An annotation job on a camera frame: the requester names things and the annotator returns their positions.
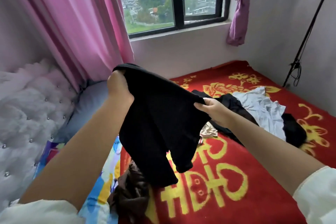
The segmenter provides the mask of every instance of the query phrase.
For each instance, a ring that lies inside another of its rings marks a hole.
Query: hand
[[[200,111],[206,112],[211,119],[218,125],[229,128],[233,112],[226,108],[223,104],[213,98],[204,98],[205,105],[194,103],[194,106]]]
[[[133,103],[134,96],[129,92],[126,78],[124,77],[125,71],[115,70],[107,79],[108,95],[113,98],[120,98],[124,101]]]

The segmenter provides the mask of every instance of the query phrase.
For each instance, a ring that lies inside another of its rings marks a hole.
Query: red bedspread
[[[336,167],[336,118],[257,73],[246,61],[172,80],[187,90],[204,91],[212,97],[265,86],[271,99],[286,106],[286,112],[306,130],[307,143],[301,149]],[[123,149],[122,172],[128,162]],[[244,147],[231,139],[223,135],[206,139],[196,151],[193,164],[184,174],[175,172],[177,185],[151,191],[143,223],[305,223],[292,197]]]

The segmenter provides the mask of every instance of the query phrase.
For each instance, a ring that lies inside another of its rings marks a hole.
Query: person
[[[77,216],[94,186],[134,101],[123,72],[107,81],[108,98],[31,183],[19,204],[5,209],[0,223],[84,223]],[[310,223],[336,220],[336,170],[245,118],[215,99],[195,107],[229,128],[246,149],[297,201]]]

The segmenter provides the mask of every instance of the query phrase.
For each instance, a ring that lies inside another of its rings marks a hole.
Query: purple curtain
[[[226,42],[233,46],[244,44],[249,22],[250,0],[237,0],[234,14]]]
[[[121,0],[21,0],[56,61],[78,90],[134,62]]]

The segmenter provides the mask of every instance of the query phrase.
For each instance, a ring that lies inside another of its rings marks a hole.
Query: person's left hand
[[[125,101],[134,101],[134,96],[128,90],[128,84],[124,77],[125,71],[115,70],[107,79],[109,96],[121,97]]]

